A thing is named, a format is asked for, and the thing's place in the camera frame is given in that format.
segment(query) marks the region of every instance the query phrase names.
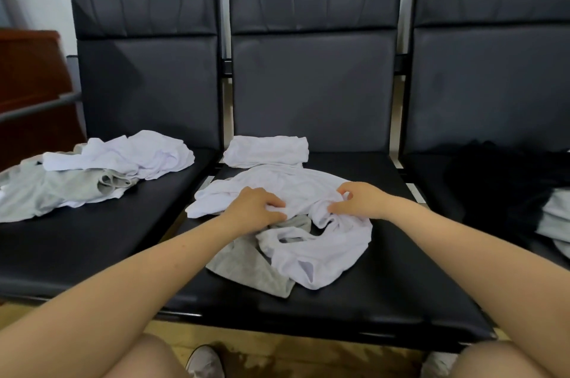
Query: chair backrest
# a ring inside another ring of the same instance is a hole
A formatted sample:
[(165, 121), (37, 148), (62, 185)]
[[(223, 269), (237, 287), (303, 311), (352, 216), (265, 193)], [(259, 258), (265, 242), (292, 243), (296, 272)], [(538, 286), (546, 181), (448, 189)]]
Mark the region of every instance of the chair backrest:
[(570, 147), (570, 0), (414, 0), (401, 151)]
[(221, 149), (218, 0), (72, 0), (87, 133)]
[(386, 151), (400, 0), (230, 0), (236, 135)]

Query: person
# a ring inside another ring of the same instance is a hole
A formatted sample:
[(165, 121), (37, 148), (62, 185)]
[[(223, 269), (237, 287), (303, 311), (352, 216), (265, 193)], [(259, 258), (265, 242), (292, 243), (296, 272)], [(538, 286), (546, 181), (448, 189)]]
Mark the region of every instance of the person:
[[(570, 377), (570, 272), (496, 237), (366, 183), (345, 183), (330, 211), (386, 219), (409, 235), (512, 342), (467, 348), (453, 378)], [(133, 255), (58, 295), (0, 332), (3, 378), (223, 378), (198, 348), (185, 369), (142, 334), (160, 308), (233, 239), (282, 221), (284, 202), (246, 187), (221, 216)]]

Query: pile of clothes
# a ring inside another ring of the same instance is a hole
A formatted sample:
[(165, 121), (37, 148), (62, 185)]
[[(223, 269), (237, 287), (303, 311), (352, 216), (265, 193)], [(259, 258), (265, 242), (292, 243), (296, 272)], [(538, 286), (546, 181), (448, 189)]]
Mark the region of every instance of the pile of clothes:
[(465, 224), (519, 245), (521, 235), (544, 235), (570, 258), (570, 152), (473, 142), (445, 180), (465, 207)]
[[(309, 158), (306, 138), (236, 136), (224, 163), (249, 168), (228, 180), (213, 181), (196, 193), (189, 218), (224, 211), (244, 187), (262, 187), (283, 201), (288, 220), (241, 237), (206, 266), (232, 281), (286, 298), (293, 285), (317, 290), (352, 267), (372, 239), (369, 219), (328, 212), (344, 197), (336, 190), (346, 180), (303, 168)], [(311, 234), (311, 222), (322, 234)]]
[(0, 223), (120, 198), (139, 180), (194, 163), (183, 141), (143, 130), (104, 143), (91, 138), (69, 153), (44, 153), (0, 173)]

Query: forearm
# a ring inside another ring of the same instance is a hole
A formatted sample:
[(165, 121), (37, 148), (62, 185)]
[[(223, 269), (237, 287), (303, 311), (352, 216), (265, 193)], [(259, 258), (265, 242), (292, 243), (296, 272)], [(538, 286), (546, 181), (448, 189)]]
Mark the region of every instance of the forearm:
[(98, 378), (234, 235), (220, 218), (89, 278), (0, 332), (6, 378)]
[(570, 376), (570, 272), (520, 247), (395, 198), (406, 232), (528, 355)]

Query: person's left hand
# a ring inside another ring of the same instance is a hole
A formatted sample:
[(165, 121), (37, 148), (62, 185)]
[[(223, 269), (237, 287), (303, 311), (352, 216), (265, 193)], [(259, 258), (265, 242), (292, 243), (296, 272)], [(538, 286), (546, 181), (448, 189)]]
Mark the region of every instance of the person's left hand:
[(287, 220), (284, 213), (269, 211), (266, 205), (285, 207), (282, 200), (262, 187), (257, 189), (244, 187), (220, 218), (231, 227), (231, 230), (238, 237)]

